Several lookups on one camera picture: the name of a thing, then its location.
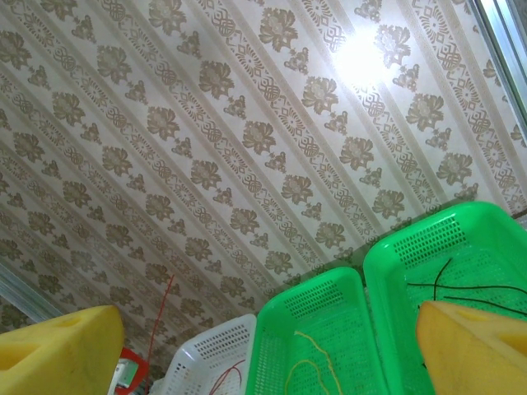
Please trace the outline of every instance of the floral pattern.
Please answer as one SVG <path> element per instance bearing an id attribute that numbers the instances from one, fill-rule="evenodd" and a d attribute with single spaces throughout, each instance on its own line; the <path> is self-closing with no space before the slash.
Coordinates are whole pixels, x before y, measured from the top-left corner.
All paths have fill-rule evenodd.
<path id="1" fill-rule="evenodd" d="M 206 240 L 192 237 L 187 239 L 187 244 L 184 246 L 184 253 L 196 258 L 200 262 L 204 259 L 207 260 L 212 255 L 212 251 L 209 249 Z"/>
<path id="2" fill-rule="evenodd" d="M 371 140 L 348 137 L 340 153 L 340 161 L 346 164 L 349 163 L 354 170 L 358 170 L 359 167 L 366 168 L 368 162 L 374 159 L 371 153 L 372 148 L 373 142 Z"/>
<path id="3" fill-rule="evenodd" d="M 101 45 L 97 49 L 97 71 L 103 77 L 110 77 L 113 83 L 128 80 L 132 68 L 125 62 L 126 53 L 122 48 Z"/>
<path id="4" fill-rule="evenodd" d="M 73 16 L 73 8 L 77 7 L 75 0 L 40 0 L 40 5 L 47 12 L 54 12 L 58 19 L 64 21 L 66 16 Z"/>
<path id="5" fill-rule="evenodd" d="M 386 219 L 397 216 L 400 211 L 404 211 L 403 200 L 403 193 L 381 189 L 373 202 L 373 212 L 380 213 Z"/>
<path id="6" fill-rule="evenodd" d="M 231 227 L 247 235 L 249 232 L 254 233 L 254 230 L 259 228 L 260 224 L 256 221 L 256 212 L 253 210 L 235 208 L 232 211 Z"/>
<path id="7" fill-rule="evenodd" d="M 290 48 L 291 42 L 298 38 L 298 33 L 293 27 L 295 14 L 290 10 L 278 8 L 265 8 L 260 24 L 259 38 L 264 44 L 272 43 L 277 52 L 283 47 Z"/>
<path id="8" fill-rule="evenodd" d="M 147 118 L 148 132 L 159 134 L 159 137 L 166 141 L 168 137 L 175 138 L 175 133 L 180 127 L 175 122 L 175 113 L 172 109 L 162 107 L 150 107 Z"/>
<path id="9" fill-rule="evenodd" d="M 217 183 L 222 181 L 222 177 L 217 173 L 218 167 L 214 162 L 205 160 L 194 160 L 190 172 L 190 180 L 195 184 L 200 184 L 204 189 L 216 188 Z"/>
<path id="10" fill-rule="evenodd" d="M 337 89 L 337 83 L 323 77 L 308 77 L 304 88 L 302 104 L 305 107 L 313 107 L 317 114 L 323 111 L 331 112 L 331 106 L 338 103 L 338 97 L 333 92 Z"/>
<path id="11" fill-rule="evenodd" d="M 245 124 L 244 147 L 252 148 L 254 152 L 261 155 L 263 151 L 270 152 L 271 146 L 276 145 L 273 134 L 273 126 L 270 123 L 252 122 Z"/>
<path id="12" fill-rule="evenodd" d="M 355 8 L 355 13 L 374 22 L 380 22 L 382 0 L 362 0 L 362 5 Z"/>
<path id="13" fill-rule="evenodd" d="M 524 131 L 450 2 L 0 2 L 2 264 L 64 312 L 116 304 L 138 353 L 174 276 L 162 376 L 309 270 L 360 272 L 416 213 L 522 212 Z"/>
<path id="14" fill-rule="evenodd" d="M 234 82 L 229 78 L 231 68 L 226 63 L 209 62 L 201 63 L 199 73 L 199 87 L 203 92 L 211 92 L 214 99 L 229 95 L 229 89 L 234 88 Z"/>
<path id="15" fill-rule="evenodd" d="M 229 294 L 231 298 L 243 295 L 246 292 L 244 281 L 241 278 L 224 276 L 220 284 L 220 290 Z"/>
<path id="16" fill-rule="evenodd" d="M 170 219 L 174 210 L 170 207 L 170 199 L 161 195 L 147 195 L 146 212 L 149 216 L 156 216 L 159 221 Z"/>
<path id="17" fill-rule="evenodd" d="M 494 83 L 497 86 L 501 86 L 500 77 L 497 75 L 496 69 L 494 68 L 494 65 L 492 64 L 491 59 L 488 59 L 487 65 L 483 69 L 483 75 L 486 78 L 494 78 Z"/>
<path id="18" fill-rule="evenodd" d="M 24 39 L 21 35 L 12 31 L 0 31 L 0 60 L 11 63 L 16 70 L 27 66 L 31 53 L 24 47 Z"/>
<path id="19" fill-rule="evenodd" d="M 386 67 L 397 63 L 403 65 L 403 58 L 410 56 L 410 46 L 406 42 L 410 39 L 410 30 L 406 27 L 381 25 L 377 31 L 375 45 L 384 54 Z"/>
<path id="20" fill-rule="evenodd" d="M 462 184 L 465 177 L 472 175 L 471 164 L 472 156 L 449 152 L 439 166 L 436 173 L 437 178 L 445 179 L 449 185 L 454 185 L 454 183 Z"/>
<path id="21" fill-rule="evenodd" d="M 75 126 L 81 123 L 81 118 L 86 115 L 84 110 L 79 107 L 79 98 L 71 93 L 53 93 L 53 112 L 57 119 L 65 119 L 66 122 Z"/>
<path id="22" fill-rule="evenodd" d="M 441 96 L 418 93 L 413 97 L 406 120 L 408 123 L 416 123 L 421 132 L 426 128 L 435 128 L 437 121 L 443 120 L 443 112 L 440 111 L 443 104 Z"/>
<path id="23" fill-rule="evenodd" d="M 42 160 L 44 150 L 39 147 L 39 139 L 32 134 L 13 133 L 15 142 L 15 151 L 18 155 L 26 157 L 29 162 L 35 163 L 36 160 Z"/>
<path id="24" fill-rule="evenodd" d="M 328 222 L 321 222 L 319 229 L 316 231 L 315 240 L 317 243 L 322 243 L 327 249 L 334 246 L 339 246 L 346 238 L 343 235 L 344 227 L 340 224 L 329 224 Z"/>
<path id="25" fill-rule="evenodd" d="M 27 219 L 31 230 L 40 232 L 44 236 L 53 233 L 55 229 L 55 225 L 51 223 L 51 218 L 43 212 L 29 211 Z"/>
<path id="26" fill-rule="evenodd" d="M 307 199 L 313 196 L 310 189 L 311 180 L 300 175 L 286 175 L 282 186 L 282 196 L 291 199 L 293 203 L 307 203 Z"/>
<path id="27" fill-rule="evenodd" d="M 291 264 L 291 255 L 288 253 L 280 253 L 278 251 L 269 251 L 265 258 L 265 267 L 273 270 L 276 274 L 287 273 L 293 269 Z"/>
<path id="28" fill-rule="evenodd" d="M 102 165 L 108 171 L 114 171 L 120 177 L 132 169 L 132 164 L 126 159 L 128 153 L 123 148 L 105 146 L 102 152 Z"/>
<path id="29" fill-rule="evenodd" d="M 74 181 L 64 181 L 63 183 L 64 200 L 68 203 L 74 203 L 79 208 L 87 205 L 91 200 L 91 196 L 86 191 L 87 188 L 84 184 Z"/>
<path id="30" fill-rule="evenodd" d="M 180 11 L 181 0 L 152 0 L 148 9 L 152 26 L 161 27 L 166 35 L 173 31 L 181 32 L 181 24 L 187 21 Z"/>
<path id="31" fill-rule="evenodd" d="M 91 272 L 96 267 L 90 253 L 84 251 L 72 251 L 71 258 L 72 265 L 80 268 L 83 272 Z"/>
<path id="32" fill-rule="evenodd" d="M 520 142 L 521 146 L 523 148 L 527 148 L 527 144 L 525 144 L 525 138 L 520 132 L 520 128 L 518 128 L 518 125 L 514 126 L 514 129 L 511 132 L 511 138 L 514 141 Z"/>

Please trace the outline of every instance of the yellow object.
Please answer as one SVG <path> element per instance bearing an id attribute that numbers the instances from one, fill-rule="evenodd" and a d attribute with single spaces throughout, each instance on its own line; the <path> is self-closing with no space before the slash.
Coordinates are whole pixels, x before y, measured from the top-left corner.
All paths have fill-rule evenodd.
<path id="1" fill-rule="evenodd" d="M 328 360 L 328 369 L 331 372 L 331 375 L 333 375 L 333 378 L 335 379 L 335 383 L 337 384 L 338 395 L 343 395 L 343 390 L 340 388 L 340 382 L 338 381 L 337 375 L 335 374 L 335 370 L 333 369 L 333 364 L 331 363 L 331 359 L 329 358 L 328 352 L 326 350 L 323 350 L 317 344 L 317 342 L 315 342 L 315 339 L 313 337 L 311 337 L 309 335 L 306 335 L 305 333 L 300 332 L 300 331 L 295 331 L 295 335 L 302 336 L 302 337 L 306 338 L 311 343 L 313 343 L 313 346 L 315 346 L 315 348 L 318 351 L 320 351 L 322 354 L 325 355 L 326 360 Z M 311 360 L 300 360 L 300 361 L 296 362 L 295 365 L 291 368 L 291 370 L 289 371 L 289 375 L 287 376 L 287 380 L 286 380 L 285 395 L 287 395 L 287 387 L 289 386 L 289 382 L 291 381 L 291 377 L 293 375 L 293 372 L 301 364 L 310 364 L 313 367 L 315 367 L 315 369 L 317 371 L 318 378 L 319 378 L 319 383 L 322 386 L 322 388 L 324 389 L 324 391 L 329 395 L 329 390 L 324 386 L 324 383 L 322 382 L 322 374 L 320 373 L 319 367 L 316 365 L 315 362 L 313 362 Z"/>
<path id="2" fill-rule="evenodd" d="M 438 395 L 527 391 L 527 323 L 445 302 L 425 302 L 417 341 Z"/>
<path id="3" fill-rule="evenodd" d="M 0 335 L 0 395 L 106 395 L 123 348 L 114 306 Z"/>

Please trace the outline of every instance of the red wire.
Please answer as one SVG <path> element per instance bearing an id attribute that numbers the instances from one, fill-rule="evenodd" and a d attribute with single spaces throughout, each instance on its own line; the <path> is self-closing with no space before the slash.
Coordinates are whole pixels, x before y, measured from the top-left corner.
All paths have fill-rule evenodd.
<path id="1" fill-rule="evenodd" d="M 238 375 L 240 376 L 240 385 L 241 385 L 241 372 L 238 368 L 236 368 L 237 365 L 241 364 L 242 362 L 245 362 L 245 360 L 240 360 L 233 364 L 229 369 L 227 369 L 225 372 L 223 372 L 220 377 L 217 378 L 216 382 L 212 386 L 211 392 L 208 395 L 214 395 L 214 393 L 221 387 L 231 370 L 236 370 L 238 372 Z"/>
<path id="2" fill-rule="evenodd" d="M 147 382 L 145 386 L 146 395 L 148 395 L 148 386 L 149 386 L 149 381 L 150 381 L 150 358 L 152 357 L 152 347 L 154 345 L 154 337 L 156 336 L 157 325 L 159 324 L 159 320 L 161 319 L 161 314 L 163 313 L 163 309 L 165 308 L 166 297 L 168 296 L 170 288 L 172 287 L 173 280 L 174 280 L 174 275 L 172 275 L 172 277 L 170 278 L 170 281 L 168 282 L 168 286 L 166 287 L 165 294 L 163 295 L 163 299 L 161 300 L 161 307 L 159 308 L 159 313 L 157 313 L 157 318 L 156 318 L 156 321 L 154 322 L 154 328 L 152 329 L 152 334 L 150 336 L 150 346 L 148 347 L 148 358 L 147 358 L 147 363 L 148 363 Z"/>

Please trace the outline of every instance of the wire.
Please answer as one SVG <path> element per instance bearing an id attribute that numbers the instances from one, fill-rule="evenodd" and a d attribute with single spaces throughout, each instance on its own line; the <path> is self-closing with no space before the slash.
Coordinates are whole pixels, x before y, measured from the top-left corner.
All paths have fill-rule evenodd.
<path id="1" fill-rule="evenodd" d="M 445 266 L 443 266 L 439 273 L 437 273 L 436 280 L 434 281 L 434 300 L 436 300 L 437 282 L 439 281 L 439 277 L 441 277 L 441 274 L 443 274 L 443 271 L 446 269 L 450 262 L 452 262 L 452 258 L 449 258 L 449 260 L 446 261 Z"/>
<path id="2" fill-rule="evenodd" d="M 319 378 L 319 383 L 320 383 L 320 386 L 322 387 L 322 389 L 324 390 L 324 392 L 326 393 L 326 395 L 331 395 L 329 393 L 329 390 L 324 386 L 324 382 L 322 381 L 322 374 L 320 373 L 320 369 L 319 367 L 316 365 L 315 362 L 313 362 L 312 360 L 299 360 L 298 362 L 295 363 L 295 365 L 291 368 L 291 370 L 289 371 L 289 375 L 287 376 L 287 381 L 286 381 L 286 389 L 285 389 L 285 393 L 284 395 L 287 395 L 287 387 L 289 387 L 289 382 L 291 381 L 291 377 L 293 375 L 293 372 L 295 371 L 295 369 L 302 365 L 302 364 L 309 364 L 311 366 L 313 366 L 315 369 L 316 369 L 316 373 L 317 373 L 317 376 Z"/>
<path id="3" fill-rule="evenodd" d="M 148 386 L 150 382 L 150 359 L 152 357 L 154 337 L 156 336 L 157 325 L 159 325 L 161 315 L 163 314 L 163 309 L 165 308 L 166 297 L 168 296 L 170 288 L 172 287 L 172 281 L 174 280 L 174 277 L 175 276 L 172 275 L 172 277 L 170 278 L 170 281 L 168 282 L 168 286 L 166 286 L 165 294 L 163 295 L 163 299 L 161 300 L 161 307 L 159 308 L 159 312 L 157 313 L 157 318 L 156 318 L 156 321 L 154 322 L 154 328 L 152 329 L 152 334 L 150 336 L 150 346 L 148 347 L 148 358 L 147 358 L 147 382 L 145 385 L 145 393 L 148 393 Z"/>
<path id="4" fill-rule="evenodd" d="M 486 290 L 486 289 L 503 289 L 503 290 L 517 290 L 527 295 L 527 290 L 522 290 L 516 286 L 440 286 L 438 284 L 417 284 L 416 282 L 407 283 L 408 286 L 435 286 L 437 288 L 445 288 L 446 290 Z"/>
<path id="5" fill-rule="evenodd" d="M 512 313 L 518 313 L 518 314 L 521 314 L 521 315 L 527 317 L 527 313 L 525 313 L 523 311 L 519 311 L 519 310 L 516 310 L 516 309 L 511 309 L 509 307 L 502 306 L 502 305 L 500 305 L 498 303 L 489 302 L 488 300 L 472 299 L 472 298 L 458 298 L 458 297 L 454 297 L 454 296 L 445 296 L 445 299 L 464 300 L 464 301 L 467 301 L 467 302 L 478 302 L 478 303 L 489 304 L 491 306 L 498 307 L 500 309 L 504 309 L 504 310 L 510 311 Z"/>
<path id="6" fill-rule="evenodd" d="M 340 382 L 338 381 L 337 375 L 335 374 L 335 370 L 333 369 L 333 364 L 331 363 L 331 358 L 329 358 L 328 352 L 320 348 L 320 346 L 315 342 L 315 339 L 313 339 L 313 337 L 306 335 L 305 333 L 302 333 L 300 331 L 295 331 L 295 335 L 299 335 L 299 336 L 302 336 L 308 339 L 311 343 L 313 343 L 313 346 L 315 346 L 315 348 L 318 351 L 320 351 L 322 354 L 325 355 L 326 360 L 328 360 L 329 371 L 331 372 L 331 375 L 333 375 L 333 379 L 335 380 L 335 383 L 337 384 L 338 395 L 343 395 L 343 390 L 340 388 Z"/>
<path id="7" fill-rule="evenodd" d="M 236 366 L 241 364 L 242 362 L 245 362 L 245 360 L 240 360 L 236 362 L 235 364 L 233 364 L 233 366 L 231 366 L 225 372 L 220 374 L 220 377 L 218 377 L 216 382 L 212 385 L 211 392 L 208 393 L 208 395 L 213 395 L 221 387 L 221 385 L 223 384 L 223 382 L 225 381 L 225 379 L 227 378 L 231 370 L 235 370 L 238 372 L 238 376 L 240 377 L 240 386 L 241 386 L 241 372 L 238 368 L 236 368 Z"/>

